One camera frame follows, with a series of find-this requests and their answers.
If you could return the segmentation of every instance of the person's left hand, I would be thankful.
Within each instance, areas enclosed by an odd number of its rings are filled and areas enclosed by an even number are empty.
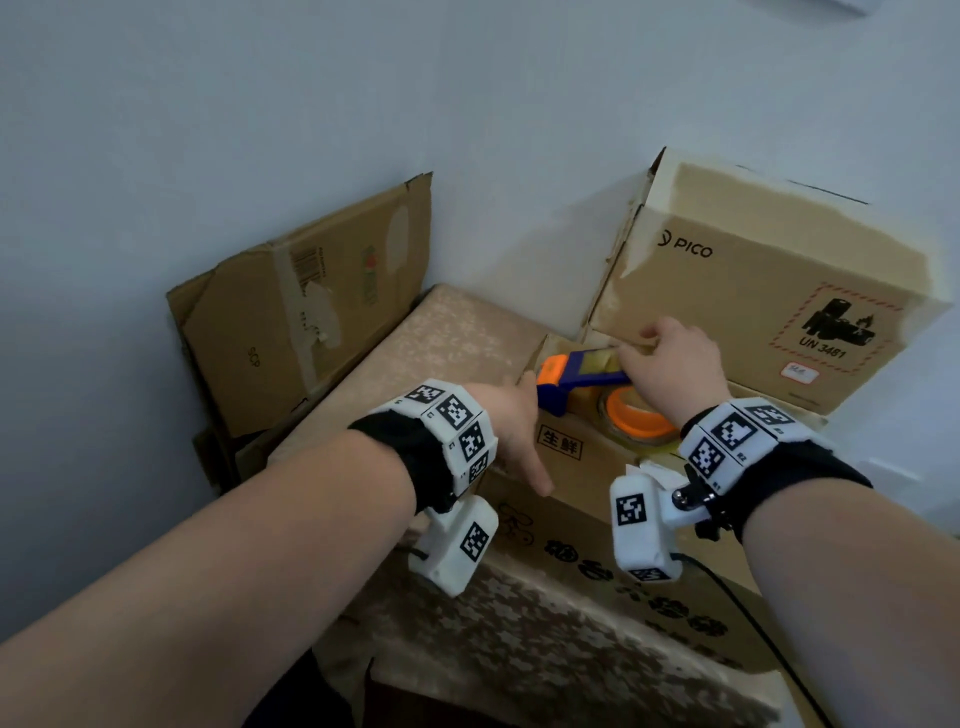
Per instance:
[[[519,472],[524,480],[541,496],[553,492],[553,481],[534,448],[537,426],[537,376],[527,372],[518,384],[502,387],[492,384],[465,384],[465,388],[480,403],[499,440],[497,457],[508,467]]]

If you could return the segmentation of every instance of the person's right hand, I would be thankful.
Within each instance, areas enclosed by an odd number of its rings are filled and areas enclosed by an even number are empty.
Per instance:
[[[659,336],[660,343],[649,356],[633,347],[618,347],[620,364],[640,396],[677,428],[732,398],[720,349],[701,329],[663,316],[640,335]]]

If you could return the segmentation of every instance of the person's right arm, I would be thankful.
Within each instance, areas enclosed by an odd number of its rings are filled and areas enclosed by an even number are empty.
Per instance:
[[[621,349],[677,427],[731,398],[716,345],[664,318],[654,354]],[[846,726],[960,719],[960,545],[876,491],[824,478],[768,498],[743,533],[754,579]]]

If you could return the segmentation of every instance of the white sticker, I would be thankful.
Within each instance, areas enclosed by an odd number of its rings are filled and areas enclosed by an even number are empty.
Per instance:
[[[799,381],[801,384],[809,384],[811,381],[820,376],[820,372],[808,367],[805,364],[798,364],[796,361],[791,361],[785,367],[783,371],[780,372],[780,376],[785,376],[788,379],[793,379],[794,381]]]

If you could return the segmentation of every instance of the person's left arm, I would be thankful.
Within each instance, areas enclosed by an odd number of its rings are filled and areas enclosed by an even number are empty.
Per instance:
[[[467,388],[499,454],[548,494],[532,376]],[[397,454],[357,431],[269,468],[0,645],[0,723],[239,725],[415,507]]]

